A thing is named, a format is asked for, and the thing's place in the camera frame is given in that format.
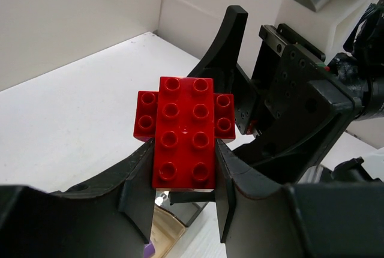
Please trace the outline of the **grey plastic container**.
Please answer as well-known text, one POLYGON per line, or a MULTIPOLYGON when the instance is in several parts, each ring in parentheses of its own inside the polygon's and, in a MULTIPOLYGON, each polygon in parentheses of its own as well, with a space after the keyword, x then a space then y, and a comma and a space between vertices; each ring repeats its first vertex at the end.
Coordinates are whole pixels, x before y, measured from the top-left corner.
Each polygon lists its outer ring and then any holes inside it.
POLYGON ((155 203, 170 213, 185 227, 190 227, 209 202, 214 202, 214 192, 157 191, 155 203))

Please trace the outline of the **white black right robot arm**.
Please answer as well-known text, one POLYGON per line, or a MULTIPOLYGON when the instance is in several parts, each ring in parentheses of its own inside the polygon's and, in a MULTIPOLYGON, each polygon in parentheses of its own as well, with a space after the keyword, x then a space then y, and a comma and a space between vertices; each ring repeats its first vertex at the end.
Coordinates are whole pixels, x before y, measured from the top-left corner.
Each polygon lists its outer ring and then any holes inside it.
POLYGON ((260 28, 253 74, 238 56, 247 12, 229 6, 190 72, 233 94, 235 124, 255 136, 234 154, 269 179, 298 182, 353 121, 383 116, 383 2, 285 0, 260 28))

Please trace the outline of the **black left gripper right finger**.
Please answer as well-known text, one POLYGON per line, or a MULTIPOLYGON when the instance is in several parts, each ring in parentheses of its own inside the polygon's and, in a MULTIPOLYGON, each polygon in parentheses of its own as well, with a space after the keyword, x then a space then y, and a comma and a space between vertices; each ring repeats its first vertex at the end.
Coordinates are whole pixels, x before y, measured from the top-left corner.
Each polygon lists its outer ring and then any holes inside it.
POLYGON ((220 240, 227 257, 382 257, 383 184, 280 185, 215 146, 220 240))

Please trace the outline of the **red lego brick assembly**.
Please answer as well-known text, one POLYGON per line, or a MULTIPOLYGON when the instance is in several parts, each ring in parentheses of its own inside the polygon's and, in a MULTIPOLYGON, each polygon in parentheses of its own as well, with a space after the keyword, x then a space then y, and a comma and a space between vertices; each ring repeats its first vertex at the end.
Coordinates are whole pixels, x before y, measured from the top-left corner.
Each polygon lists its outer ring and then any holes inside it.
POLYGON ((213 190, 215 141, 236 137, 234 96, 210 78, 163 76, 157 91, 138 93, 133 136, 154 140, 154 189, 213 190))

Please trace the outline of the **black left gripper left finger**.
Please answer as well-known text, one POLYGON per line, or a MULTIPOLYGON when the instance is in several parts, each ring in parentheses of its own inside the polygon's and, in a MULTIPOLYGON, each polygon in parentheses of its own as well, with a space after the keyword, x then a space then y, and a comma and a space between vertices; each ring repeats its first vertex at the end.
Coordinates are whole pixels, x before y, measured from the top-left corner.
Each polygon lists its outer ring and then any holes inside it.
POLYGON ((1 187, 2 257, 142 257, 150 240, 154 141, 67 191, 1 187))

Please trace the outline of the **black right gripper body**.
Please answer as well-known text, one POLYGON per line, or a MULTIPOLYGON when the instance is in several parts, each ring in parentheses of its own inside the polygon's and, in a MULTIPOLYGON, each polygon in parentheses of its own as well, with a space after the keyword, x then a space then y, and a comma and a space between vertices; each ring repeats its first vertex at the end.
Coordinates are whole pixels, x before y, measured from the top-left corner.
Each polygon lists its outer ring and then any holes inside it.
MULTIPOLYGON (((339 137, 362 108, 359 96, 325 65, 324 54, 285 24, 263 25, 262 46, 253 75, 234 73, 235 121, 242 134, 259 137, 288 111, 327 110, 339 115, 339 137)), ((304 156, 293 154, 255 168, 305 168, 304 156)))

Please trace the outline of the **purple lego brick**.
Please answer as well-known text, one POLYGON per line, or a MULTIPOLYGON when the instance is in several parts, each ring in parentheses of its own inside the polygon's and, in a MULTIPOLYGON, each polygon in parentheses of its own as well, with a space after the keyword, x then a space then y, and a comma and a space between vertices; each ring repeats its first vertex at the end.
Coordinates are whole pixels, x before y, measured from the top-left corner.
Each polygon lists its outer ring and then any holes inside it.
POLYGON ((143 250, 143 258, 151 258, 155 254, 155 247, 152 242, 145 245, 143 250))

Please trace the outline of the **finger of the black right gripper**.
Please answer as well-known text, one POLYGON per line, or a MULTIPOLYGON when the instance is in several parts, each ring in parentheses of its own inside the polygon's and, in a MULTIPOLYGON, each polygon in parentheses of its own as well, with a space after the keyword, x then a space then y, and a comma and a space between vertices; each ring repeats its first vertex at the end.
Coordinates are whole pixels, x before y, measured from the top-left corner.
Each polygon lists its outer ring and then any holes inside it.
POLYGON ((251 167, 293 154, 304 156, 304 164, 320 162, 339 138, 339 115, 327 110, 287 114, 252 142, 233 153, 251 167))
POLYGON ((239 5, 226 8, 220 28, 209 49, 188 77, 225 76, 238 61, 248 13, 239 5))

